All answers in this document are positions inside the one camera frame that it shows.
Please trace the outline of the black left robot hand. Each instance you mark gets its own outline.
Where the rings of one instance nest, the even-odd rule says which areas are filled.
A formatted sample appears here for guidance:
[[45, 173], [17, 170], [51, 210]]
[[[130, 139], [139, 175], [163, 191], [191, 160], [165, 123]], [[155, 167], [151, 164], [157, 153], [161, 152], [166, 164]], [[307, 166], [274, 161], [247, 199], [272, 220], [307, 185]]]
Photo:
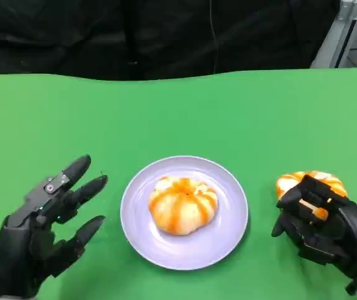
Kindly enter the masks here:
[[52, 225], [76, 217], [107, 184], [108, 177], [102, 175], [72, 189], [90, 164], [91, 157], [85, 154], [46, 177], [25, 195], [20, 208], [5, 217], [0, 228], [0, 299], [35, 299], [48, 277], [58, 277], [83, 255], [104, 216], [93, 217], [68, 240], [56, 241]]

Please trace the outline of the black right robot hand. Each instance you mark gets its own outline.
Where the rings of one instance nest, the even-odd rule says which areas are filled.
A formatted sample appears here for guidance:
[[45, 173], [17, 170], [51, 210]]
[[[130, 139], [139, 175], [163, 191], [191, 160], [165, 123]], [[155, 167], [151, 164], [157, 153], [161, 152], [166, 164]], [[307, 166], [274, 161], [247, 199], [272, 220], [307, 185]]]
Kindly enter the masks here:
[[271, 235], [286, 233], [299, 257], [335, 266], [351, 280], [346, 292], [357, 295], [357, 204], [341, 180], [322, 171], [284, 174], [276, 195], [280, 214]]

